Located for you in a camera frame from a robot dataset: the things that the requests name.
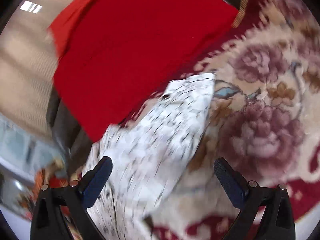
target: floral rug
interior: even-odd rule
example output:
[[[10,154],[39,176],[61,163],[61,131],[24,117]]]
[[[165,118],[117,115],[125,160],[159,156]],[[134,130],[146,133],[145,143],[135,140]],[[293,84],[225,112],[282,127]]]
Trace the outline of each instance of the floral rug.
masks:
[[[242,0],[234,28],[169,78],[214,71],[215,94],[196,154],[169,197],[144,220],[153,232],[146,239],[223,237],[239,210],[214,176],[213,161],[221,156],[247,180],[286,184],[296,221],[320,201],[319,34],[302,0]],[[146,116],[164,88],[126,120],[127,127]],[[127,232],[126,214],[116,212],[118,197],[112,196],[114,228],[98,227],[140,239]],[[250,235],[262,215],[263,209]]]

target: white fabric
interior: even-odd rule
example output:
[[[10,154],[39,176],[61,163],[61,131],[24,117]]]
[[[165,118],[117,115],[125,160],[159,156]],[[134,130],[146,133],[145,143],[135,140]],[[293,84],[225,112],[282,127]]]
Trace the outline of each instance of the white fabric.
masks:
[[[172,81],[136,127],[110,125],[93,145],[83,174],[103,156],[113,161],[108,183],[88,209],[105,238],[144,238],[136,225],[170,194],[196,152],[213,89],[212,73]]]

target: red cloth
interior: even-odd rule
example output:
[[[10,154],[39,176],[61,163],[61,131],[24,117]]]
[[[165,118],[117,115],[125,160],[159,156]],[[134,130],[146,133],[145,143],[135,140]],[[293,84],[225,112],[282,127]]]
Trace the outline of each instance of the red cloth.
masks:
[[[231,28],[223,0],[96,0],[74,30],[54,85],[92,141]]]
[[[79,23],[81,16],[90,8],[93,1],[94,0],[73,0],[49,26],[59,58],[62,57],[66,51],[69,38]]]

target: orange cloth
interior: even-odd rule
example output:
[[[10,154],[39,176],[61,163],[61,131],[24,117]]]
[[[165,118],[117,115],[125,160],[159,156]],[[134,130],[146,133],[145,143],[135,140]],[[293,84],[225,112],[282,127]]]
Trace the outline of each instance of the orange cloth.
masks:
[[[69,38],[78,25],[79,19],[93,2],[94,0],[73,0],[49,26],[58,58],[61,58],[65,53]]]

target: ceiling light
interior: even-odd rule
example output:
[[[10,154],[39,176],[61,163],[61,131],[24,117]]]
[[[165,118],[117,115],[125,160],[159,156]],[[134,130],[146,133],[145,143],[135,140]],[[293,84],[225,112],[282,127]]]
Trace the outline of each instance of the ceiling light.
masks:
[[[34,9],[33,13],[38,13],[41,8],[42,8],[42,6],[41,6],[41,5],[38,5],[38,6]]]
[[[14,183],[19,190],[23,191],[23,185],[19,181],[16,180]]]
[[[31,6],[31,4],[32,4],[32,2],[25,1],[25,2],[21,5],[20,9],[21,9],[21,10],[24,10],[24,11],[28,11],[29,8],[30,8],[30,6]]]
[[[32,12],[32,10],[37,6],[36,3],[33,4],[33,6],[31,6],[31,9],[29,10],[29,12]]]

